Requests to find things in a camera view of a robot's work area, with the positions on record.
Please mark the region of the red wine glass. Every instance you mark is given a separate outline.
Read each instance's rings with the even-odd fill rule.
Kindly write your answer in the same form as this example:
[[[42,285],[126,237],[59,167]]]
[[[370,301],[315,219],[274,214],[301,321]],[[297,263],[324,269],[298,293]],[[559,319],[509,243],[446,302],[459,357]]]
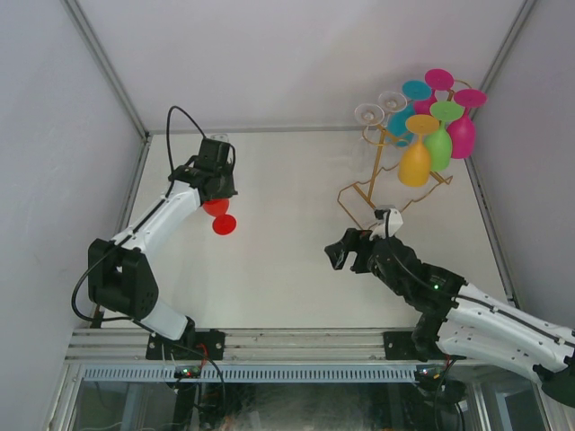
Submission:
[[[202,206],[204,211],[213,217],[212,229],[218,235],[228,235],[237,226],[235,217],[228,213],[229,207],[228,198],[210,200]]]

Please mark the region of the yellow wine glass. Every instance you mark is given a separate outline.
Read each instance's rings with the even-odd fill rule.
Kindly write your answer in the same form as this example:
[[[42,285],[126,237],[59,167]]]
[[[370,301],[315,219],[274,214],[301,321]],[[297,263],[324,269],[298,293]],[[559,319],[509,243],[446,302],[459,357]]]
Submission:
[[[431,156],[424,145],[424,137],[438,130],[439,121],[431,115],[416,114],[406,120],[405,126],[417,139],[402,156],[398,179],[405,186],[418,188],[427,183],[431,167]]]

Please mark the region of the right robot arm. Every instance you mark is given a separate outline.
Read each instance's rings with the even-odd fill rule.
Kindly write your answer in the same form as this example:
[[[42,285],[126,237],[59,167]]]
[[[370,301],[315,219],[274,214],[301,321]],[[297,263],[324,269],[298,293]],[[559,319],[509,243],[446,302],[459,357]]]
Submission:
[[[573,406],[573,329],[494,299],[463,277],[421,261],[393,236],[350,228],[324,251],[335,270],[355,253],[353,272],[375,276],[420,312],[411,334],[419,356],[465,357],[495,365]]]

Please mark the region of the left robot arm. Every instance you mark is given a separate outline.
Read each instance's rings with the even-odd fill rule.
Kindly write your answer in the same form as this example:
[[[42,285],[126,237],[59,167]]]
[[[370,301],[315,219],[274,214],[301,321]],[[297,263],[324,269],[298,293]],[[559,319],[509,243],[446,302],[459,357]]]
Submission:
[[[234,167],[233,145],[204,138],[199,153],[172,171],[167,190],[143,216],[108,241],[94,240],[88,249],[90,300],[162,337],[167,351],[179,359],[195,352],[196,325],[160,298],[151,260],[189,215],[237,194]]]

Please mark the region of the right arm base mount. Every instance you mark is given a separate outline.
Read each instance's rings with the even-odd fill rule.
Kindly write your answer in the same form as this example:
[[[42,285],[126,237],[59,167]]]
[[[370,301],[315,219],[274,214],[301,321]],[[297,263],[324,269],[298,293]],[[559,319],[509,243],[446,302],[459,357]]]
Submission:
[[[383,333],[385,358],[387,360],[465,360],[466,356],[446,353],[438,346],[437,333],[408,330],[392,330]]]

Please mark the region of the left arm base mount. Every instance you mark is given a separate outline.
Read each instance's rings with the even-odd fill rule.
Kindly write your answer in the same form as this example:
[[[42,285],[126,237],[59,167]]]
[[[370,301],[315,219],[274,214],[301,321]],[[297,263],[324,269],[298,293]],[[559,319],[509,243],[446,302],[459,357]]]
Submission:
[[[196,331],[191,339],[169,340],[160,335],[150,335],[146,346],[147,360],[223,359],[226,334],[221,330]]]

